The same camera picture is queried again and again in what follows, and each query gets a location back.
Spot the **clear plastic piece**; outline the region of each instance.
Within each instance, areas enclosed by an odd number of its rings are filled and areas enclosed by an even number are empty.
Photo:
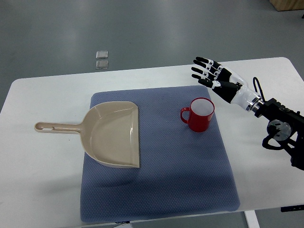
[[[107,69],[109,61],[108,60],[99,60],[96,61],[96,69]]]
[[[108,58],[108,51],[97,51],[96,59],[99,59],[99,58]]]

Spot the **robotic hand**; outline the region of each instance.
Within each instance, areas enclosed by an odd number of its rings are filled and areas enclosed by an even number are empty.
[[[193,61],[204,70],[192,67],[191,69],[199,75],[192,74],[192,77],[199,80],[200,84],[212,88],[212,90],[231,104],[238,104],[246,111],[252,110],[256,103],[262,99],[257,93],[248,88],[247,82],[237,73],[219,63],[201,57]]]
[[[291,165],[304,170],[304,117],[281,105],[274,98],[265,101],[262,96],[248,88],[247,82],[228,67],[202,57],[193,61],[200,68],[191,69],[200,74],[192,74],[199,83],[212,88],[221,98],[231,104],[238,104],[246,111],[253,111],[256,117],[269,120],[268,136],[262,146],[270,150],[285,149],[291,156]],[[291,137],[297,133],[296,141]],[[269,144],[275,139],[280,146]]]

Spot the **beige dustpan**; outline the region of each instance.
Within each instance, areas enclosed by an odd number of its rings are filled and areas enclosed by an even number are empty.
[[[35,124],[42,133],[78,133],[85,152],[102,165],[139,168],[138,107],[128,101],[91,108],[80,124]]]

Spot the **handle hole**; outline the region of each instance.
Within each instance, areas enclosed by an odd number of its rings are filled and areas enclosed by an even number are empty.
[[[53,127],[43,127],[40,130],[43,130],[43,131],[52,131],[52,130],[54,130],[54,128]]]

